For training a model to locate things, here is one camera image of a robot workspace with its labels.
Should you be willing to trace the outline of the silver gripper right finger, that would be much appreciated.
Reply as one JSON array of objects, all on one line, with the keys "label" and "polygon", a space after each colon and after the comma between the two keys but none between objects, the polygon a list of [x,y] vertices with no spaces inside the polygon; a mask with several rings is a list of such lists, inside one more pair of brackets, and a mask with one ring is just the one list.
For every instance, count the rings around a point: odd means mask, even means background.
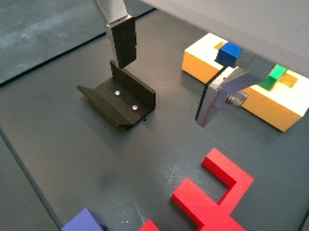
[{"label": "silver gripper right finger", "polygon": [[241,106],[247,99],[241,91],[261,80],[255,73],[261,64],[260,60],[256,55],[252,58],[240,58],[241,66],[239,68],[225,66],[207,83],[196,114],[196,121],[201,127],[207,127],[227,103]]}]

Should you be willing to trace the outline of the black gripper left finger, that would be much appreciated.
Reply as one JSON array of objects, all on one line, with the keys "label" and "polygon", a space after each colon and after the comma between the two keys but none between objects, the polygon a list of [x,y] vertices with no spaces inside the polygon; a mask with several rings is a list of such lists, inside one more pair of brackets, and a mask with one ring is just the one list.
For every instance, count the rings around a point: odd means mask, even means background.
[{"label": "black gripper left finger", "polygon": [[124,0],[93,0],[106,19],[106,33],[113,44],[116,60],[124,69],[137,60],[136,18]]}]

